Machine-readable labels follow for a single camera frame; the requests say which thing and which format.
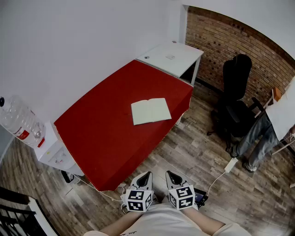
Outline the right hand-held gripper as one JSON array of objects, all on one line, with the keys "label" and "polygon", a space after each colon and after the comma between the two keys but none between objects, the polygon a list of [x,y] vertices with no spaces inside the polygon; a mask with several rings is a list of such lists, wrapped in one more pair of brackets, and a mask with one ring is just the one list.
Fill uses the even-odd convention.
[{"label": "right hand-held gripper", "polygon": [[179,175],[173,171],[167,171],[165,178],[168,188],[168,200],[174,208],[177,210],[190,207],[196,208],[195,191],[193,185],[188,183],[186,176],[183,174]]}]

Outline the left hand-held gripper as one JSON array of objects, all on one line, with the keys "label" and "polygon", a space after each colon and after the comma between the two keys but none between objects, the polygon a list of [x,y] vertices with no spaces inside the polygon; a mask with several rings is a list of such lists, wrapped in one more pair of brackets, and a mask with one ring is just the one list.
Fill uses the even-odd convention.
[{"label": "left hand-held gripper", "polygon": [[125,194],[121,195],[123,212],[146,212],[150,206],[159,204],[153,189],[153,174],[144,172],[135,177]]}]

